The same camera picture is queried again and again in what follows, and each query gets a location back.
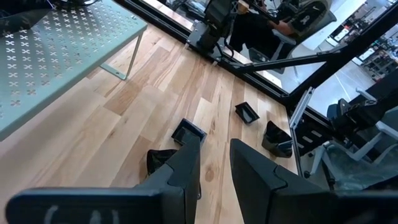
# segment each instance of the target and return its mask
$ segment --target seated person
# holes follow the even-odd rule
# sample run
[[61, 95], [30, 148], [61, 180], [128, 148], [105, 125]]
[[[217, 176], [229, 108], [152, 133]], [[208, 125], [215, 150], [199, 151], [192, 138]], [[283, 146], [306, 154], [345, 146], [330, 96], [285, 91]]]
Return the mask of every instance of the seated person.
[[272, 33], [272, 29], [298, 39], [324, 18], [330, 9], [330, 4], [331, 0], [300, 0], [298, 13], [280, 20], [278, 25], [260, 14], [251, 12], [238, 14], [229, 44], [237, 52], [242, 51], [243, 44], [246, 44], [248, 49], [254, 47], [271, 58], [280, 43], [279, 38]]

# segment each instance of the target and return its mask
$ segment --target black tray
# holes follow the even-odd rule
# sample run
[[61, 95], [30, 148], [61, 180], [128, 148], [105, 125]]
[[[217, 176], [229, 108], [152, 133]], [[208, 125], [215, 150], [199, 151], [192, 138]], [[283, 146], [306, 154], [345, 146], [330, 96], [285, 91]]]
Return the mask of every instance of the black tray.
[[247, 102], [236, 105], [235, 108], [235, 113], [238, 114], [245, 124], [251, 124], [260, 118]]
[[0, 37], [32, 28], [52, 9], [48, 0], [0, 1]]
[[202, 131], [200, 128], [196, 127], [194, 124], [189, 122], [187, 119], [182, 119], [180, 124], [175, 129], [172, 138], [175, 142], [180, 145], [184, 145], [188, 142], [193, 136], [198, 136], [200, 139], [200, 145], [205, 142], [207, 133]]

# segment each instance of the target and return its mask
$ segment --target black metal frame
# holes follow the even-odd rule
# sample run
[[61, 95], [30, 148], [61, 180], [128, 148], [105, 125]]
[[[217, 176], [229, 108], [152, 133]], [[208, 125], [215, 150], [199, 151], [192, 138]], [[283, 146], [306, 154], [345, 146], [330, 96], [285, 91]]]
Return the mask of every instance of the black metal frame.
[[[165, 14], [161, 13], [157, 9], [153, 8], [143, 0], [116, 1], [146, 21], [162, 29], [172, 37], [184, 44], [186, 43], [191, 31]], [[288, 113], [290, 113], [293, 112], [305, 90], [309, 89], [310, 87], [317, 88], [320, 86], [339, 69], [344, 67], [352, 58], [361, 52], [364, 52], [375, 40], [386, 33], [392, 26], [396, 25], [398, 23], [398, 17], [396, 15], [398, 15], [398, 3], [392, 5], [383, 15], [379, 16], [379, 18], [377, 18], [366, 30], [364, 30], [359, 37], [354, 39], [354, 41], [352, 41], [352, 43], [346, 47], [339, 49], [340, 51], [338, 52], [334, 51], [316, 56], [283, 59], [260, 64], [249, 64], [245, 67], [243, 67], [242, 64], [234, 58], [223, 57], [223, 59], [219, 61], [218, 65], [243, 81], [249, 83], [253, 87], [257, 88], [259, 91], [267, 94], [271, 98], [283, 104]], [[210, 59], [208, 55], [204, 54], [202, 51], [200, 51], [200, 49], [192, 49], [203, 57]], [[271, 81], [262, 77], [260, 74], [253, 72], [255, 70], [273, 69], [315, 62], [325, 63], [291, 93], [287, 93], [285, 90], [279, 88]], [[305, 122], [300, 124], [301, 128], [298, 128], [296, 131], [292, 130], [299, 175], [302, 175], [300, 151], [299, 147], [297, 146], [299, 143], [299, 139], [297, 139], [297, 133], [299, 130], [307, 129], [310, 131], [311, 129], [316, 128], [318, 130], [317, 132], [322, 132], [323, 138], [330, 138], [331, 136], [336, 135], [331, 128], [329, 120], [312, 108], [308, 107], [305, 110], [303, 114], [303, 120]]]

